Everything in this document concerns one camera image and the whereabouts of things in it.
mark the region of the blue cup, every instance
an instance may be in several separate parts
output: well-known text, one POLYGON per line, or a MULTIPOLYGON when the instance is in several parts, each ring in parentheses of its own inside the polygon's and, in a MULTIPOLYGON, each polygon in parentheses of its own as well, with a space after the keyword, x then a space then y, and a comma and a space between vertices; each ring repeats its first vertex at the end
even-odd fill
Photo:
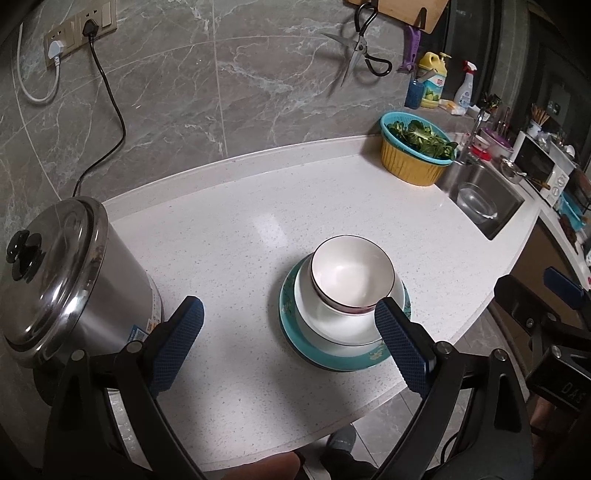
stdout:
POLYGON ((425 84, 416 80, 411 80, 408 83, 407 97, 404 101, 404 106, 408 108, 417 109, 421 106, 421 100, 425 93, 425 84))

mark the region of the pot label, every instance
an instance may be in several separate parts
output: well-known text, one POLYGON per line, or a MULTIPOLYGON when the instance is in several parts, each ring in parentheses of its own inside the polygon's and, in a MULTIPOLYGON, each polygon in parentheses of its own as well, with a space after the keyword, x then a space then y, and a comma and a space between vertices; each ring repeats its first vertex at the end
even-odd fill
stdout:
POLYGON ((152 280, 152 277, 149 275, 148 281, 150 282, 150 288, 152 289, 152 316, 148 319, 145 331, 150 334, 152 333, 152 330, 156 328, 156 325, 162 321, 162 299, 160 298, 160 293, 156 288, 154 280, 152 280))
POLYGON ((143 342, 144 340, 146 340, 146 338, 148 338, 148 334, 144 332, 141 328, 139 328, 137 325, 134 325, 131 329, 131 333, 129 334, 129 338, 127 339, 127 343, 133 342, 135 340, 143 342))

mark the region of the teal plate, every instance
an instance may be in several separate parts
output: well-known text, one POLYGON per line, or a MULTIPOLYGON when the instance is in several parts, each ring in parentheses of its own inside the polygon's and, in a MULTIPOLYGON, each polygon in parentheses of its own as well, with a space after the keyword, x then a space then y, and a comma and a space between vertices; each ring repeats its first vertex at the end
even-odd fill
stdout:
MULTIPOLYGON (((291 346, 304 359, 310 361, 318 367, 332 370, 335 372, 353 372, 356 370, 363 370, 365 368, 377 365, 390 357, 390 352, 386 348, 386 344, 382 341, 378 346, 368 353, 358 356, 335 356, 323 352, 313 346, 304 336, 297 321, 297 306, 294 298, 294 285, 296 283, 296 275, 300 267, 306 261, 306 258, 298 262, 283 282, 281 292, 279 294, 279 314, 281 319, 281 329, 289 340, 291 346)), ((408 296, 406 285, 404 287, 404 314, 410 319, 411 304, 408 296)))

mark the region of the floor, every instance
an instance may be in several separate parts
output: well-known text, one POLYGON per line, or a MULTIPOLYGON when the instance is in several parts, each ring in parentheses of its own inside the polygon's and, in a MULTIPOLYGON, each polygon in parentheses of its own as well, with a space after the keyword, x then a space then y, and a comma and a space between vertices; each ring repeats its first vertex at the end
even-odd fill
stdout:
MULTIPOLYGON (((502 348, 508 351, 517 372, 522 392, 524 396, 527 395, 527 388, 525 387, 521 371, 517 367, 517 362, 501 330, 487 310, 483 312, 466 334, 458 340, 456 348, 461 352, 477 355, 489 355, 495 348, 502 348)), ((432 465, 439 464, 438 458, 440 457, 444 443, 451 435, 458 431, 468 402, 468 396, 468 391, 460 393, 444 438, 431 462, 432 465)), ((357 460, 365 460, 373 463, 375 466, 379 466, 401 437, 419 404, 420 397, 418 394, 411 392, 407 388, 380 408, 354 422, 353 425, 357 430, 358 439, 353 448, 353 456, 357 460)), ((318 460, 319 454, 326 444, 326 439, 327 437, 311 443, 300 450, 306 457, 304 468, 311 480, 330 479, 329 474, 324 470, 318 460)), ((206 473, 210 480, 218 480, 224 474, 224 471, 206 473)))

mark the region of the dish soap bottle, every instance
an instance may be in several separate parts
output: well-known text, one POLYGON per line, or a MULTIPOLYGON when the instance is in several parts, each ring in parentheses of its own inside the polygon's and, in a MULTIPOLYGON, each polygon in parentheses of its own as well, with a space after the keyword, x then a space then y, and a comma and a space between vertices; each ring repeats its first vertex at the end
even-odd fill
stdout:
POLYGON ((428 51, 418 63, 419 76, 424 75, 431 69, 437 71, 435 76, 425 81, 425 92, 423 93, 421 106, 435 108, 439 105, 439 99, 441 98, 443 85, 447 77, 446 58, 450 59, 451 57, 443 52, 437 55, 432 51, 428 51))

